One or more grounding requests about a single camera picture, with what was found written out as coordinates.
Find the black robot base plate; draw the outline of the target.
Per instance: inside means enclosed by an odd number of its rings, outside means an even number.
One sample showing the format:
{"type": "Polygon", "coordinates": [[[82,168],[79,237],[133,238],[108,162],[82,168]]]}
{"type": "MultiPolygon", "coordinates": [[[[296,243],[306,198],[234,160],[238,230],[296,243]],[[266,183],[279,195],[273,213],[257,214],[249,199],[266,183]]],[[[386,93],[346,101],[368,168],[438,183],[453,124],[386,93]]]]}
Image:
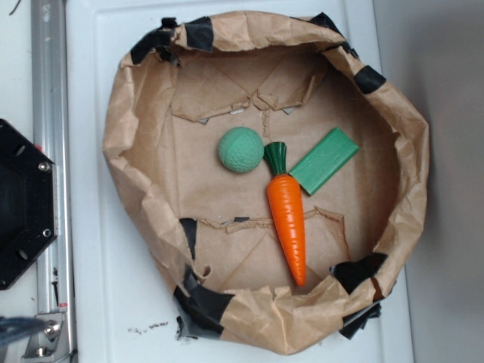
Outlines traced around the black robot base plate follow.
{"type": "Polygon", "coordinates": [[[1,120],[1,289],[10,289],[56,238],[54,163],[1,120]]]}

